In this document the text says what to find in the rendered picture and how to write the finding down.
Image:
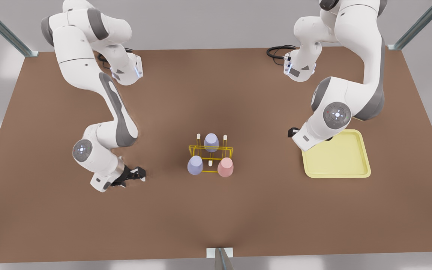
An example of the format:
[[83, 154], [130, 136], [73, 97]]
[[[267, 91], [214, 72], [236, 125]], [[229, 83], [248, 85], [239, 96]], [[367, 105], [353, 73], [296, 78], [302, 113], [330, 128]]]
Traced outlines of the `pale yellow square tray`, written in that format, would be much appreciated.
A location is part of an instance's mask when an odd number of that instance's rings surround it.
[[371, 174], [362, 134], [355, 129], [345, 129], [302, 152], [302, 160], [311, 178], [367, 178]]

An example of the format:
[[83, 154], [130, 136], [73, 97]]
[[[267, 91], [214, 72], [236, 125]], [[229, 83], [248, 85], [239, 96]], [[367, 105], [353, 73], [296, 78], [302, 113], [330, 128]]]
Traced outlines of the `lavender cup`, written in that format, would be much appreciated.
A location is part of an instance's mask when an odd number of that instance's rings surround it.
[[203, 171], [203, 160], [200, 156], [195, 155], [192, 156], [189, 160], [189, 162], [187, 163], [187, 171], [191, 174], [191, 175], [199, 175], [200, 173], [202, 173]]
[[207, 134], [204, 140], [204, 148], [208, 152], [214, 153], [218, 150], [218, 147], [219, 147], [218, 137], [214, 133]]

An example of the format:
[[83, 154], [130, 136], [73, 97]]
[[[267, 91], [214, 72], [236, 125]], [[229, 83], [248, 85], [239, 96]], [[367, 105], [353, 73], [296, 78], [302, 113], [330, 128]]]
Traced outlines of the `pink cup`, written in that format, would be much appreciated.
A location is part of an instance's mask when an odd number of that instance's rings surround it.
[[229, 177], [233, 174], [234, 164], [231, 158], [225, 157], [218, 164], [217, 172], [222, 177]]

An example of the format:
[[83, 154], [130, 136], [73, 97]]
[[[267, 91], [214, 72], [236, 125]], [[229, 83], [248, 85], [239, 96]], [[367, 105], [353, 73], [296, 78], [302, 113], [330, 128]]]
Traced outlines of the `silver frame post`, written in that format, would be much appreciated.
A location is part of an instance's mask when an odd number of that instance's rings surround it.
[[25, 57], [37, 57], [38, 51], [32, 51], [26, 46], [1, 20], [0, 35]]
[[232, 247], [206, 248], [206, 258], [214, 258], [214, 270], [234, 270]]
[[432, 21], [432, 5], [419, 17], [419, 19], [406, 31], [395, 44], [387, 45], [390, 51], [401, 51], [410, 41], [417, 36]]

